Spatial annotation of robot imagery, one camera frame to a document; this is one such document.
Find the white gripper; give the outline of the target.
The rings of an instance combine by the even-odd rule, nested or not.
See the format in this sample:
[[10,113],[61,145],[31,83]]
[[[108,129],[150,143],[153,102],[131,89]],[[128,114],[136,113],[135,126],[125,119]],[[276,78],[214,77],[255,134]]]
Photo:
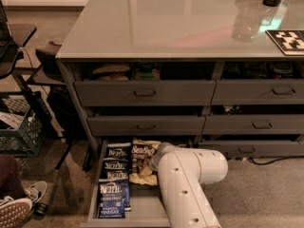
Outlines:
[[153,155],[149,160],[149,167],[153,171],[158,171],[159,161],[160,161],[160,156],[157,154]]

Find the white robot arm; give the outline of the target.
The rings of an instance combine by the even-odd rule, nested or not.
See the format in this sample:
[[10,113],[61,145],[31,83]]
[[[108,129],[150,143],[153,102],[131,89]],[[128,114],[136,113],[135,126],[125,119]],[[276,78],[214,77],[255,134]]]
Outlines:
[[158,173],[171,228],[221,228],[201,187],[226,177],[228,163],[220,152],[163,142],[149,166]]

